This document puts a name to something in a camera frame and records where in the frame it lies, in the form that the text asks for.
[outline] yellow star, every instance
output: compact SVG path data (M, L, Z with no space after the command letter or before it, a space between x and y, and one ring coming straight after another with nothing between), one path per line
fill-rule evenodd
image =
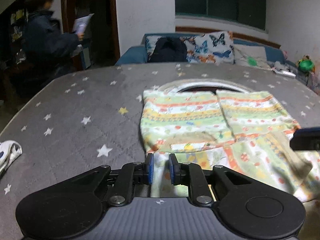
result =
M120 114L125 114L125 113L127 113L128 112L128 110L127 110L127 108L125 107L125 108L123 108L123 107L121 107L120 109L119 109L119 113Z

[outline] patterned cloth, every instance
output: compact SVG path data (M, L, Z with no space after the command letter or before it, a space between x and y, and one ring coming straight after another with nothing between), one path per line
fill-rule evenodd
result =
M146 50L148 54L148 62L151 59L153 51L155 50L157 41L164 36L151 35L146 37Z
M271 131L292 134L300 128L267 91L237 93L217 91L221 108L236 139L254 138Z
M168 156L177 153L179 162L197 163L202 169L221 164L302 202L315 199L320 193L320 157L290 149L287 137L300 127L297 121L269 92L217 95L144 92L141 134L147 152L155 154L152 197L188 195L187 187L170 182Z
M289 140L279 132L267 133L229 146L193 153L176 154L178 162L197 163L211 170L223 165L296 196L301 202L318 197L320 193L320 158L315 151L293 152ZM170 182L168 152L155 152L152 197L188 196L188 187ZM300 166L293 159L298 159Z
M15 141L0 142L0 175L22 154L21 145Z
M235 142L211 92L146 90L143 99L140 125L147 152L195 152Z
M187 46L189 63L234 63L232 32L215 32L180 38Z

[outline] paper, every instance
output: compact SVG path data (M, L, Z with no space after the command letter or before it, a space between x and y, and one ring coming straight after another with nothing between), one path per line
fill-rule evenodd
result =
M94 15L94 13L89 14L86 17L82 17L82 18L76 19L75 20L75 24L73 25L72 32L76 33L76 34L84 33L84 31L85 31L86 27L88 26L88 23L89 23L92 15Z

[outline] metal ring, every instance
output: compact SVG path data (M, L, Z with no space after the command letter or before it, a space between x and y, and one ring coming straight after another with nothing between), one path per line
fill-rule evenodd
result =
M243 85L220 79L183 79L176 80L161 86L158 91L178 93L179 91L195 87L221 87L222 89L235 90L241 93L250 93L254 90Z

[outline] hand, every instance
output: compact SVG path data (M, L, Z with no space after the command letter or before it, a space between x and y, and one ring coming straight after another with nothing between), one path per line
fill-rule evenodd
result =
M82 41L84 34L83 33L78 33L77 35L78 35L79 41Z

